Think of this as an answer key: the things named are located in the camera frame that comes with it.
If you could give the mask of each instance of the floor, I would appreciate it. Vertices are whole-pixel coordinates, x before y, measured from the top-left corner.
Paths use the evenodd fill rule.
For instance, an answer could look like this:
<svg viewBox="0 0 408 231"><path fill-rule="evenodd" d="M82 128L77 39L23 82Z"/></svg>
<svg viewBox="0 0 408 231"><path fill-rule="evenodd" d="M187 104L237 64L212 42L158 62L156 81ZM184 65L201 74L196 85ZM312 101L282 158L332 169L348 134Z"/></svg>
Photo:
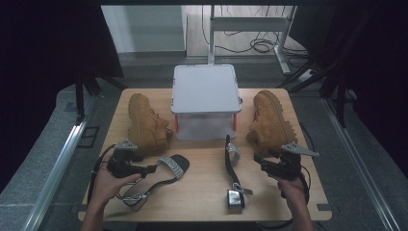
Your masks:
<svg viewBox="0 0 408 231"><path fill-rule="evenodd" d="M191 57L135 57L120 54L124 78L115 78L128 88L171 88L173 69L178 64L205 64L201 55ZM271 55L227 57L219 55L216 64L232 64L239 88L276 88L287 77L281 73ZM88 127L98 128L93 144L81 139L68 160L61 183L52 193L50 205L40 217L38 230L79 230L77 213L89 183L90 170L96 161L108 131L121 91L98 79L98 97L85 92L85 101L94 100ZM333 101L321 99L321 82L291 92L290 97L299 122L304 126L310 148L320 153L315 165L328 198L330 220L317 220L317 230L408 230L408 180L393 160L372 136L352 109L345 107L345 129L339 129L330 111ZM76 120L75 89L61 90L57 106L41 136L25 162L6 189L0 194L0 226L5 230L21 230L47 177L59 160L66 139ZM278 222L266 223L276 225ZM185 223L107 222L111 230L197 230L197 225ZM254 223L223 223L211 229L254 230ZM289 226L282 230L292 230Z"/></svg>

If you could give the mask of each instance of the wall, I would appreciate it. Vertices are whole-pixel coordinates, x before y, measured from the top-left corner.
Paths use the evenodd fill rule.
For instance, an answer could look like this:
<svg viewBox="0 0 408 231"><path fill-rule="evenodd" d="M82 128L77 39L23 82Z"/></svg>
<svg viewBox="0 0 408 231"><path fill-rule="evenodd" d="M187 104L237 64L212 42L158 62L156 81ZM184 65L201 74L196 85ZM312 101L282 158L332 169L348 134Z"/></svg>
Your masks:
<svg viewBox="0 0 408 231"><path fill-rule="evenodd" d="M103 6L117 53L186 50L185 6Z"/></svg>

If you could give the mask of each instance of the box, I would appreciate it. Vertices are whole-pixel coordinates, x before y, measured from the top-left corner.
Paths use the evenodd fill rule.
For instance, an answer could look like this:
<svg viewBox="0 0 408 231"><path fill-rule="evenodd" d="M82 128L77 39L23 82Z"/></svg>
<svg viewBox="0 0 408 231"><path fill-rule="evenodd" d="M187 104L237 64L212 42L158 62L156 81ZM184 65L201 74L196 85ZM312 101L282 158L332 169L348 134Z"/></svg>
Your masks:
<svg viewBox="0 0 408 231"><path fill-rule="evenodd" d="M174 68L171 111L176 137L209 141L236 136L242 109L234 67L230 64L178 65Z"/></svg>

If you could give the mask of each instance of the aluminum rail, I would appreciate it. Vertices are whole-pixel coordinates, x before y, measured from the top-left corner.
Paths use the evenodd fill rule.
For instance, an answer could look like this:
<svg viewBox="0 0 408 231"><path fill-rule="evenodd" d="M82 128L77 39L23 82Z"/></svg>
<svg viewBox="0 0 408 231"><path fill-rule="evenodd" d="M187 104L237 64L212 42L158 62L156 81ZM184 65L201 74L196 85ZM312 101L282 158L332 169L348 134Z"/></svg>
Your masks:
<svg viewBox="0 0 408 231"><path fill-rule="evenodd" d="M391 210L388 202L384 198L382 192L378 189L374 180L372 179L369 170L364 164L361 156L355 147L351 137L348 135L347 131L342 127L340 122L336 118L336 110L334 109L330 99L322 98L322 104L326 109L326 112L329 114L330 119L338 133L340 140L342 141L344 148L348 154L348 157L351 160L351 163L354 165L354 168L357 171L357 174L360 177L360 180L365 187L367 194L369 195L372 204L374 205L375 210L380 216L381 221L384 224L384 227L387 230L400 230L399 226L394 218L393 211Z"/></svg>
<svg viewBox="0 0 408 231"><path fill-rule="evenodd" d="M87 103L86 112L89 113L96 101L96 96L93 96ZM33 209L30 212L30 215L27 217L26 222L22 230L34 231L38 230L41 222L45 216L45 213L48 210L51 200L54 197L54 194L57 188L60 186L61 179L65 174L66 167L69 164L69 161L74 153L74 150L78 144L79 139L84 132L85 127L87 126L89 116L86 115L84 121L79 125L75 125L71 133L68 136L68 139L65 142L63 150L60 153L60 156L57 159L57 162L54 164L47 180L45 181L44 186L42 187L41 192L38 195L36 203L34 204Z"/></svg>

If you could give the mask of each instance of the boot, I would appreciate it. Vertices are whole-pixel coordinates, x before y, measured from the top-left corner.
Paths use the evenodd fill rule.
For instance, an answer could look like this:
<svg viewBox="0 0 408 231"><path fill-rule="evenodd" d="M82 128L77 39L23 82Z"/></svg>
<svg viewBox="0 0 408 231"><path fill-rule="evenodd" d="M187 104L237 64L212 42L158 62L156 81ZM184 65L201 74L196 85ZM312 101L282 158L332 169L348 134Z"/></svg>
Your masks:
<svg viewBox="0 0 408 231"><path fill-rule="evenodd" d="M132 95L128 111L132 120L128 137L138 147L138 155L163 154L173 135L172 130L167 129L168 121L155 114L149 99L140 93Z"/></svg>
<svg viewBox="0 0 408 231"><path fill-rule="evenodd" d="M282 105L272 92L261 90L253 102L255 115L246 138L257 153L277 153L282 145L297 142L291 124L282 116Z"/></svg>

